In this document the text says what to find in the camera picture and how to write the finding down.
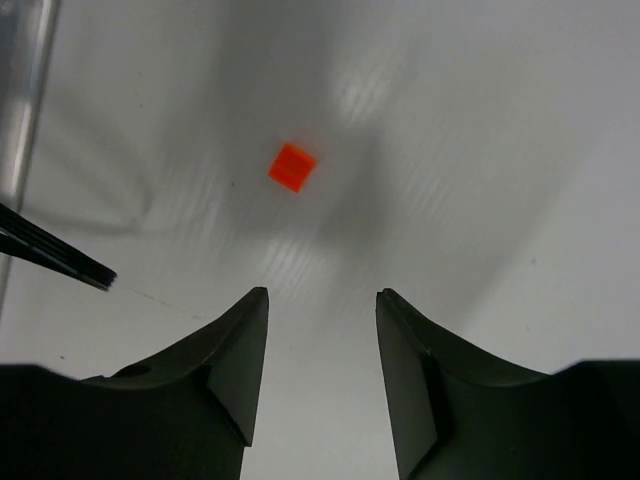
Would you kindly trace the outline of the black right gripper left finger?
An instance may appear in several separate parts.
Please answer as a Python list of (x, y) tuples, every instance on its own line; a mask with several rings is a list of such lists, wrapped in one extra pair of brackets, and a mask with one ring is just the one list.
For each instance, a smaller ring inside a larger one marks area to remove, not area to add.
[(253, 442), (269, 296), (110, 377), (1, 369), (5, 479), (236, 479)]

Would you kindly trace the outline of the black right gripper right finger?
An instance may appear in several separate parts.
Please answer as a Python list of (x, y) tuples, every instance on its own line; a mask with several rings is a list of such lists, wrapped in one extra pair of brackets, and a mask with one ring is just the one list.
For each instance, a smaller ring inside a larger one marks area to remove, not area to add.
[(397, 292), (376, 327), (403, 479), (635, 479), (639, 364), (588, 360), (554, 374), (503, 360)]

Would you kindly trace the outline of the small orange lego brick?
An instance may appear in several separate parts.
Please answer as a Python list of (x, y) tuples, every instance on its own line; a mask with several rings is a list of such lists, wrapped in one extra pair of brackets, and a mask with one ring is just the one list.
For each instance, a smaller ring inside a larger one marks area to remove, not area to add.
[(285, 143), (269, 168), (268, 176), (288, 190), (299, 193), (316, 166), (312, 155), (292, 143)]

